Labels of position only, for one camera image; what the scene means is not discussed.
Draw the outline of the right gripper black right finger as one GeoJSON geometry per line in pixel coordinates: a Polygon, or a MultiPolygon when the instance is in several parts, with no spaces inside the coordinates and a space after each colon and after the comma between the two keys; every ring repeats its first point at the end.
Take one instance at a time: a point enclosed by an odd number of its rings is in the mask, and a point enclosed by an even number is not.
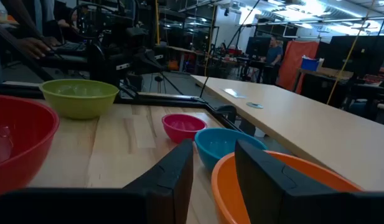
{"type": "Polygon", "coordinates": [[[251,144],[235,145],[238,183],[251,223],[349,223],[345,195],[251,144]]]}

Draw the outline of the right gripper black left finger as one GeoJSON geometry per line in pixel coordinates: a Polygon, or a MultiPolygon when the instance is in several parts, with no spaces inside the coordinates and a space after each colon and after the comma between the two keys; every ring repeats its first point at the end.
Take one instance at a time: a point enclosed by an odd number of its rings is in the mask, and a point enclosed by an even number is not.
{"type": "Polygon", "coordinates": [[[185,223],[194,175],[192,140],[186,139],[123,187],[128,223],[185,223]]]}

